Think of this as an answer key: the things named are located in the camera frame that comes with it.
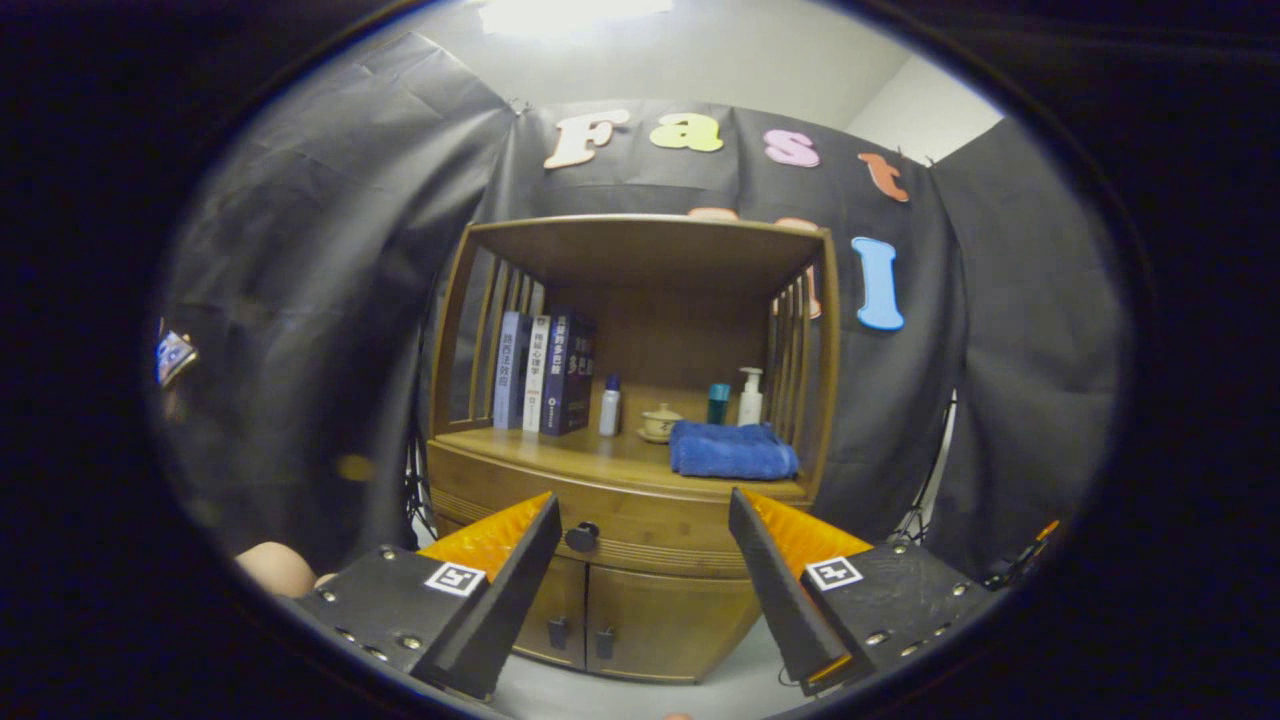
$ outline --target blue towel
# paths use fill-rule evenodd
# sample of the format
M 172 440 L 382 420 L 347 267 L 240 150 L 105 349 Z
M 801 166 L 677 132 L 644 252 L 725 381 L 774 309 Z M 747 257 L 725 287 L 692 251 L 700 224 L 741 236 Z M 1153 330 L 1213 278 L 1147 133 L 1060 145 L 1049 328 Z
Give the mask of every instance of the blue towel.
M 731 428 L 680 420 L 669 442 L 671 469 L 681 475 L 777 480 L 800 469 L 795 450 L 768 425 Z

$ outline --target cabinet door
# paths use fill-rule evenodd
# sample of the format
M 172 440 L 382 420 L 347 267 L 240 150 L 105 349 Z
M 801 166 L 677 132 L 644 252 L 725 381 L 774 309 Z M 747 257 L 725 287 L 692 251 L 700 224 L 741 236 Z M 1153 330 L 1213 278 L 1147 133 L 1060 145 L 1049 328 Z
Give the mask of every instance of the cabinet door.
M 586 564 L 558 555 L 552 557 L 516 638 L 516 651 L 582 670 L 585 594 Z
M 700 680 L 760 615 L 749 579 L 677 578 L 593 565 L 589 588 L 586 669 L 603 675 Z

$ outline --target orange gripper pad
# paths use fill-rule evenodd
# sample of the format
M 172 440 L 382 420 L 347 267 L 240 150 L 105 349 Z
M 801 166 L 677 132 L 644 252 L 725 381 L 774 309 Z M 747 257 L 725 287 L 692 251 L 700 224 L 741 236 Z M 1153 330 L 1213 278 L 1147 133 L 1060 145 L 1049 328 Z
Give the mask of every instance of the orange gripper pad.
M 777 500 L 746 489 L 742 495 L 760 515 L 787 570 L 796 579 L 810 562 L 847 557 L 872 548 L 869 543 Z
M 471 523 L 452 536 L 435 541 L 417 553 L 442 562 L 457 562 L 484 570 L 492 583 L 550 496 L 550 492 L 544 492 L 499 510 L 484 520 Z

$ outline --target small sticker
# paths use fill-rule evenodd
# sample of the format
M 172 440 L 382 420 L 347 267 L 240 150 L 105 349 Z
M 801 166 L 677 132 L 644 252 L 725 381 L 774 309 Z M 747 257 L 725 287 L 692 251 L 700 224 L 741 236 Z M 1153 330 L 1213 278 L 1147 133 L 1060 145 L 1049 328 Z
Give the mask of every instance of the small sticker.
M 863 574 L 854 568 L 845 557 L 832 557 L 822 562 L 805 565 L 805 571 L 813 579 L 818 589 L 827 592 L 863 579 Z
M 156 346 L 156 382 L 160 387 L 168 387 L 178 373 L 192 364 L 198 354 L 191 345 L 191 336 L 178 336 L 169 331 Z
M 426 587 L 440 592 L 467 597 L 476 589 L 476 585 L 480 584 L 481 578 L 484 578 L 484 570 L 445 562 L 444 565 L 440 565 L 435 573 L 431 573 L 431 577 L 426 579 L 425 584 Z

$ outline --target wooden cabinet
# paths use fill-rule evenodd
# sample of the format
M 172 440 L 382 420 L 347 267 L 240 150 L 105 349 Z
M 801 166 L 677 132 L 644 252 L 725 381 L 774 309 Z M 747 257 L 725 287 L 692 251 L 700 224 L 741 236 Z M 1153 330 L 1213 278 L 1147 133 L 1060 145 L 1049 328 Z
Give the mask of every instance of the wooden cabinet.
M 822 480 L 838 359 L 829 233 L 652 215 L 472 225 L 448 283 L 426 448 L 442 532 L 554 491 L 562 527 L 593 523 L 598 543 L 576 552 L 561 542 L 517 651 L 590 673 L 696 682 L 759 614 L 728 532 L 730 492 L 742 483 L 681 477 L 666 445 L 635 432 L 659 402 L 701 420 L 712 383 L 739 388 L 740 366 L 764 368 L 764 419 L 795 447 L 800 471 L 749 484 L 808 509 Z M 497 429 L 489 416 L 502 314 L 536 311 L 535 297 L 596 323 L 593 424 L 562 437 Z M 613 373 L 622 378 L 621 434 L 604 438 L 594 420 Z M 609 638 L 613 652 L 602 653 Z
M 582 670 L 585 666 L 586 564 L 553 557 L 525 626 L 516 638 L 524 655 Z
M 760 615 L 751 580 L 676 578 L 591 566 L 586 669 L 634 680 L 701 678 Z

